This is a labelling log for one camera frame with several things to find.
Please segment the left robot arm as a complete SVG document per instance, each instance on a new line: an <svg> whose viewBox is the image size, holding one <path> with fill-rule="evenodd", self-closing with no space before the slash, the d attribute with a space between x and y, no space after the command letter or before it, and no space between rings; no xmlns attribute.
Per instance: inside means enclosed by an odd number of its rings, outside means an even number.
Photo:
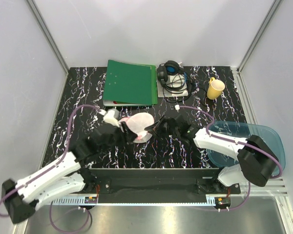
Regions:
<svg viewBox="0 0 293 234"><path fill-rule="evenodd" d="M39 208L71 193L90 193L97 185L95 175L85 168L99 153L111 146L131 144L138 134L121 122L104 124L79 139L68 151L26 178L8 179L2 184L2 199L13 224L31 217Z"/></svg>

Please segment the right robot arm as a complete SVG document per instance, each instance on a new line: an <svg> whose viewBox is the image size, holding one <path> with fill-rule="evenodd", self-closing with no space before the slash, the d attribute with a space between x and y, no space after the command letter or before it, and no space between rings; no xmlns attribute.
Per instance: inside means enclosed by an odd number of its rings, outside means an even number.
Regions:
<svg viewBox="0 0 293 234"><path fill-rule="evenodd" d="M237 161L236 165L221 169L212 181L212 188L217 193L223 193L229 186L244 181L264 187L275 168L281 166L274 152L257 135L248 138L224 135L190 125L181 116L162 117L145 130L155 137L173 136L199 149L212 150Z"/></svg>

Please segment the white pink mesh laundry bag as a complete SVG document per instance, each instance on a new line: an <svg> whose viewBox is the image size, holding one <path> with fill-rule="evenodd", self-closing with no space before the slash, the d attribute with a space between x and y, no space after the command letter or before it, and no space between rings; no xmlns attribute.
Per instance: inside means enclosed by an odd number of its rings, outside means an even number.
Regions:
<svg viewBox="0 0 293 234"><path fill-rule="evenodd" d="M154 124L154 117L146 112L137 113L130 117L124 117L118 121L119 125L125 122L128 128L137 134L134 143L146 143L152 138L152 134L145 130L146 127Z"/></svg>

